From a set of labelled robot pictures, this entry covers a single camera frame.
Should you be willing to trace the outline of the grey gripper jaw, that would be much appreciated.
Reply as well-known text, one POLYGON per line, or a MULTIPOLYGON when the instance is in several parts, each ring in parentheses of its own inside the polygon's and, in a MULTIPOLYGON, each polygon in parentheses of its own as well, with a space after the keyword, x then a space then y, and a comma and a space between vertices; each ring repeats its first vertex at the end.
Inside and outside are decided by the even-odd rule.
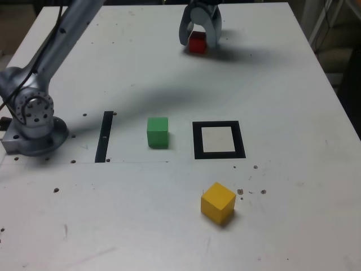
POLYGON ((191 10, 191 21, 203 27, 207 46, 211 49, 216 48, 222 32, 222 18, 218 5, 195 3, 191 10))
POLYGON ((189 37, 193 31, 194 23, 191 20, 191 11, 195 7, 193 2, 190 2, 184 9, 182 19, 179 26, 179 41, 182 45, 188 45, 189 37))

